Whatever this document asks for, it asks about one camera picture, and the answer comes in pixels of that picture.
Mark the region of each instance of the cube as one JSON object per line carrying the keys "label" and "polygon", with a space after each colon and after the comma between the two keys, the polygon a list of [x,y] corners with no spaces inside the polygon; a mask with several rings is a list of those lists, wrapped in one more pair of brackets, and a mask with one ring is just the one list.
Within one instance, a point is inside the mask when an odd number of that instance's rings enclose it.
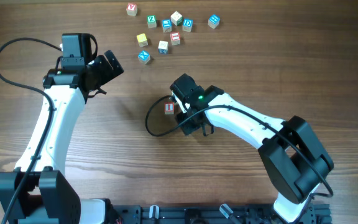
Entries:
{"label": "cube", "polygon": [[147,46],[149,43],[147,42],[146,34],[139,34],[136,36],[137,41],[139,43],[139,47]]}
{"label": "cube", "polygon": [[137,6],[134,3],[128,3],[127,5],[127,14],[128,16],[136,16]]}
{"label": "cube", "polygon": [[139,58],[139,61],[143,64],[147,64],[147,62],[150,61],[150,54],[144,50],[137,57]]}
{"label": "cube", "polygon": [[180,44],[180,34],[178,32],[171,33],[171,44],[172,45]]}
{"label": "cube", "polygon": [[158,52],[161,54],[167,54],[168,53],[168,42],[160,40],[160,43],[158,45]]}
{"label": "cube", "polygon": [[193,20],[192,19],[185,19],[183,21],[183,31],[191,32],[192,27],[193,27]]}
{"label": "cube", "polygon": [[156,28],[157,27],[157,20],[155,19],[155,15],[147,16],[147,26],[149,28]]}
{"label": "cube", "polygon": [[174,103],[165,103],[165,114],[174,114],[175,105]]}
{"label": "cube", "polygon": [[181,16],[181,14],[176,11],[171,15],[171,21],[173,24],[175,24],[176,26],[179,26],[179,24],[181,23],[183,17]]}
{"label": "cube", "polygon": [[217,15],[213,14],[209,19],[208,19],[208,25],[215,29],[218,25],[219,22],[221,21],[221,18],[219,18]]}
{"label": "cube", "polygon": [[161,24],[162,24],[162,32],[171,32],[172,31],[171,20],[164,19],[163,21],[161,21]]}

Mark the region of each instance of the white arm casing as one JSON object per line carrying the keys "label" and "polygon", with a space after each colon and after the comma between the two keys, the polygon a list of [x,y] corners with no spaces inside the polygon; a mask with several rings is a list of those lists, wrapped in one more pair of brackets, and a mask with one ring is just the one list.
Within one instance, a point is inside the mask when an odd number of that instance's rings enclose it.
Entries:
{"label": "white arm casing", "polygon": [[[244,105],[233,100],[227,93],[218,95],[208,104],[209,106],[215,105],[228,105],[234,108],[239,108],[245,112],[248,112],[255,117],[261,119],[263,122],[268,123],[272,128],[277,131],[281,130],[283,126],[281,123],[283,119],[271,118],[269,116],[258,113]],[[264,128],[263,125],[259,124],[252,118],[247,117],[244,114],[229,110],[226,108],[216,108],[205,111],[208,121],[215,127],[223,128],[231,133],[239,136],[244,141],[248,142],[256,149],[262,145],[262,141],[265,138],[271,138],[275,134]],[[313,193],[317,189],[318,185],[311,191]],[[285,221],[294,222],[302,212],[303,208],[307,205],[308,200],[303,203],[295,204],[286,199],[282,194],[278,193],[278,197],[273,205],[274,210],[279,214]]]}
{"label": "white arm casing", "polygon": [[[44,167],[50,166],[64,175],[68,145],[76,120],[85,107],[85,99],[79,88],[70,88],[68,85],[53,85],[51,88],[45,89],[45,92],[53,100],[56,110],[40,152],[41,158],[36,162],[32,171],[40,172]],[[34,155],[48,120],[48,110],[49,104],[44,97],[41,113],[29,145],[15,165],[15,168],[21,167],[22,172],[25,172],[30,165],[31,157]]]}

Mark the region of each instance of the red and white cube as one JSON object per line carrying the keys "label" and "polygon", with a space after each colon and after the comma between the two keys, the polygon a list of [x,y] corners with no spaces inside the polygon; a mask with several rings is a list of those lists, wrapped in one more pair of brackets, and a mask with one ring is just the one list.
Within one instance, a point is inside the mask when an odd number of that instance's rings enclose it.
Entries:
{"label": "red and white cube", "polygon": [[137,6],[135,3],[128,3],[127,5],[127,14],[128,16],[136,16]]}
{"label": "red and white cube", "polygon": [[165,114],[173,114],[175,110],[175,104],[174,103],[165,103]]}
{"label": "red and white cube", "polygon": [[180,34],[178,32],[171,33],[171,43],[172,45],[180,44]]}

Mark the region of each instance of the wood grain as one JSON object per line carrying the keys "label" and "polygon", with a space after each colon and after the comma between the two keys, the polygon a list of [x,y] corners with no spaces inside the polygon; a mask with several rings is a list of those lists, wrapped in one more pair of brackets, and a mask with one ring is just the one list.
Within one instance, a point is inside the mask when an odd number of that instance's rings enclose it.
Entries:
{"label": "wood grain", "polygon": [[[318,202],[331,204],[334,223],[358,223],[358,1],[141,1],[136,17],[126,15],[126,4],[0,5],[0,46],[17,37],[59,44],[62,33],[89,32],[100,52],[111,49],[125,69],[104,86],[106,96],[89,100],[75,126],[66,175],[80,197],[107,197],[116,205],[275,200],[259,155],[233,134],[154,138],[146,132],[149,106],[187,73],[264,114],[310,122],[335,162],[328,177],[335,196]],[[179,29],[181,45],[160,55],[158,42],[169,35],[160,24],[148,29],[145,18],[174,11],[194,20],[193,32]],[[207,25],[213,13],[221,17],[216,30]],[[137,59],[141,33],[153,58],[146,66]],[[0,69],[42,87],[58,56],[40,44],[17,43],[1,55]],[[41,100],[0,81],[0,171],[11,170],[22,154]],[[171,116],[157,122],[161,112],[162,106],[151,117],[154,131],[175,124]]]}

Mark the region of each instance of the tabletop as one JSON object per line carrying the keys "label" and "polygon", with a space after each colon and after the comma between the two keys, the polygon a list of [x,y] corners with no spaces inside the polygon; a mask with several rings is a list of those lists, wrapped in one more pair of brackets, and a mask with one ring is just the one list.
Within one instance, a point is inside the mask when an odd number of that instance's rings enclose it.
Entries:
{"label": "tabletop", "polygon": [[[87,32],[99,53],[112,50],[125,72],[88,100],[68,149],[65,175],[81,198],[110,198],[113,205],[233,205],[273,203],[271,184],[257,151],[216,129],[155,138],[145,130],[151,104],[170,94],[183,73],[204,88],[215,85],[236,101],[269,116],[300,116],[331,155],[328,175],[334,223],[358,223],[358,1],[138,1],[0,5],[0,46],[18,37],[55,45],[63,33]],[[175,11],[193,20],[191,32],[173,25],[180,45],[160,21]],[[208,18],[216,14],[216,29]],[[146,17],[156,15],[157,28]],[[136,36],[145,33],[148,46]],[[152,60],[141,64],[146,50]],[[38,43],[9,46],[0,70],[16,82],[42,88],[60,55]],[[23,153],[42,106],[39,94],[0,80],[0,171],[12,170]],[[155,132],[176,125],[163,105],[150,118]],[[323,186],[318,192],[325,192]],[[3,210],[0,205],[0,222]]]}

